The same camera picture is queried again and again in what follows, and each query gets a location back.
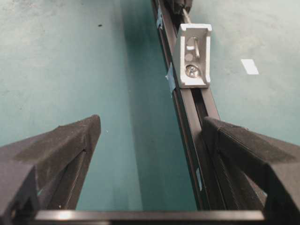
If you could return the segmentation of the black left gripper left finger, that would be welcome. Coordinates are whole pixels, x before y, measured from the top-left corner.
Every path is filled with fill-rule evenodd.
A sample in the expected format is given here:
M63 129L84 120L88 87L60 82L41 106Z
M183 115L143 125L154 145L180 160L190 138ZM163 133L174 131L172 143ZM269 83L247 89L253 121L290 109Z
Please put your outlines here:
M98 115L0 149L0 222L21 213L74 210L101 134Z

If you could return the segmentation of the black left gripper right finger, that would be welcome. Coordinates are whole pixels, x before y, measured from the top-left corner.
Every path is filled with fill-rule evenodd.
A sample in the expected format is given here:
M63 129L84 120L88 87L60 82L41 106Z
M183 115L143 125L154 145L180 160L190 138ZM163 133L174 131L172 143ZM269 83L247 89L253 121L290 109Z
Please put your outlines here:
M278 224L300 223L300 148L212 117L202 135L213 156L241 169L266 195L265 212Z

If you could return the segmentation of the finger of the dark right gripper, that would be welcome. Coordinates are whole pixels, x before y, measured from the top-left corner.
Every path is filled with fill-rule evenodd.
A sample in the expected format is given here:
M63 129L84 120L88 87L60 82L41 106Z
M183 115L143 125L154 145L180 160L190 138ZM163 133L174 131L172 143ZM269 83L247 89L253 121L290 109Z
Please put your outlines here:
M183 10L190 12L193 0L166 0L166 3L173 14L182 14Z

